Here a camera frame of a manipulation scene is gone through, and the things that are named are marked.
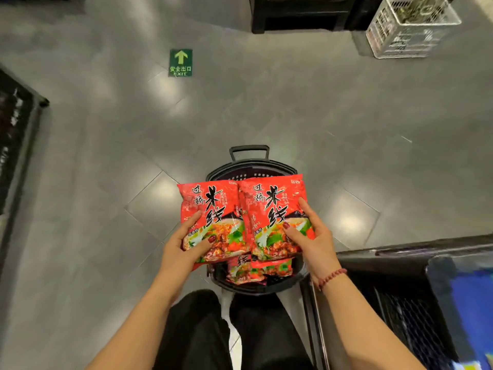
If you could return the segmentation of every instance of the left hand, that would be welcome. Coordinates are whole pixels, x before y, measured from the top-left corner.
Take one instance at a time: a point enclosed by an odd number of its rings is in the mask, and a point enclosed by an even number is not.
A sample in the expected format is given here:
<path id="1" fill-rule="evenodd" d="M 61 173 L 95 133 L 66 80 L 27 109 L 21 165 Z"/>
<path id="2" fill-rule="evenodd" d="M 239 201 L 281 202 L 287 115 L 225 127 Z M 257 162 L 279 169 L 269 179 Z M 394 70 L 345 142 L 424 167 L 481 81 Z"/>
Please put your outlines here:
<path id="1" fill-rule="evenodd" d="M 203 240 L 192 249 L 187 251 L 182 249 L 183 238 L 188 235 L 188 231 L 197 222 L 201 214 L 198 211 L 183 222 L 181 227 L 176 230 L 164 245 L 163 261 L 161 261 L 161 268 L 154 280 L 154 284 L 158 284 L 158 288 L 166 292 L 169 304 L 172 304 L 178 298 L 194 263 L 212 247 L 211 243 Z"/>

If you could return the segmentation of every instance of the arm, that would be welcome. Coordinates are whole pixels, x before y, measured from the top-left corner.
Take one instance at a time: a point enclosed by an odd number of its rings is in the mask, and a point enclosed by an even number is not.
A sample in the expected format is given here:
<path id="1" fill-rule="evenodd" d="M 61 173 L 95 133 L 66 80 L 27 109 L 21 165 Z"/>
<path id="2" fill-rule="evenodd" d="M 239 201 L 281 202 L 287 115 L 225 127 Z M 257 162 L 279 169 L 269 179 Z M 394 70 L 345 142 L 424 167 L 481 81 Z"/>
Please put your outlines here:
<path id="1" fill-rule="evenodd" d="M 195 213 L 171 236 L 149 291 L 86 370 L 152 369 L 169 308 L 179 296 L 194 262 L 212 246 L 205 240 L 189 251 L 181 249 L 183 238 L 199 217 L 200 212 Z"/>
<path id="2" fill-rule="evenodd" d="M 315 228 L 310 240 L 293 227 L 286 234 L 302 248 L 312 277 L 322 279 L 341 268 L 334 251 L 332 232 L 300 199 L 300 206 Z M 425 370 L 395 336 L 345 274 L 330 280 L 323 289 L 354 370 Z"/>

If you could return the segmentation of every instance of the black pants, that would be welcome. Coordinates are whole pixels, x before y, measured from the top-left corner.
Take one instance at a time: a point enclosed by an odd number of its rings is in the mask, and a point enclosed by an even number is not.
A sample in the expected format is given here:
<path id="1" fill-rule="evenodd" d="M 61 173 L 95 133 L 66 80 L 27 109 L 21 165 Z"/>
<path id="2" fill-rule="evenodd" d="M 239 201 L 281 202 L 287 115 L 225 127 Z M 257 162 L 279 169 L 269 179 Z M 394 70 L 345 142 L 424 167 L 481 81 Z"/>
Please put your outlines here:
<path id="1" fill-rule="evenodd" d="M 231 323 L 242 340 L 242 370 L 314 369 L 291 318 L 275 295 L 235 295 Z M 154 369 L 232 370 L 229 327 L 209 290 L 185 296 L 169 311 Z"/>

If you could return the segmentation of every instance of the forearm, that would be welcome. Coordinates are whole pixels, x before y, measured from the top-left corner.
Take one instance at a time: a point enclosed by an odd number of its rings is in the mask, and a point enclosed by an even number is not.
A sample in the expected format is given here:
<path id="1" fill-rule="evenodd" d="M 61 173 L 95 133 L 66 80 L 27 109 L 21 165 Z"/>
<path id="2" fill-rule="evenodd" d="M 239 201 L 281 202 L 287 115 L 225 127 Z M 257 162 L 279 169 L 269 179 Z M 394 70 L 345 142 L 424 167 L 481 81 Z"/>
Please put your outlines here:
<path id="1" fill-rule="evenodd" d="M 86 370 L 151 370 L 169 306 L 170 296 L 155 282 Z"/>
<path id="2" fill-rule="evenodd" d="M 323 292 L 354 370 L 424 370 L 347 275 L 330 280 Z"/>

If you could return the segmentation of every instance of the hand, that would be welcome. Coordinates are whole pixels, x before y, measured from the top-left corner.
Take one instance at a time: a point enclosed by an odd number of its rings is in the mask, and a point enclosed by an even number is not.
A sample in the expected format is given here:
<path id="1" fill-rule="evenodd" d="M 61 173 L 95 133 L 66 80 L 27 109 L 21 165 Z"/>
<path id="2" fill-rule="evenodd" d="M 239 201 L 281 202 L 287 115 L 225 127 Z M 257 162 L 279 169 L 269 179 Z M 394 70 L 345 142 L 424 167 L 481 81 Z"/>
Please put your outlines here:
<path id="1" fill-rule="evenodd" d="M 294 227 L 285 229 L 286 235 L 303 250 L 305 259 L 312 276 L 323 279 L 341 268 L 334 250 L 334 240 L 332 231 L 322 222 L 320 217 L 313 211 L 308 203 L 302 198 L 299 199 L 301 209 L 310 219 L 311 225 L 315 230 L 315 239 L 310 240 Z"/>
<path id="2" fill-rule="evenodd" d="M 197 222 L 201 214 L 202 212 L 198 211 L 183 222 L 181 227 L 164 245 L 163 261 L 161 261 L 161 267 L 154 280 L 154 285 L 157 284 L 157 288 L 169 298 L 169 304 L 172 304 L 179 296 L 194 263 L 212 247 L 211 243 L 203 240 L 192 249 L 182 250 L 183 238 L 187 236 L 188 231 Z"/>

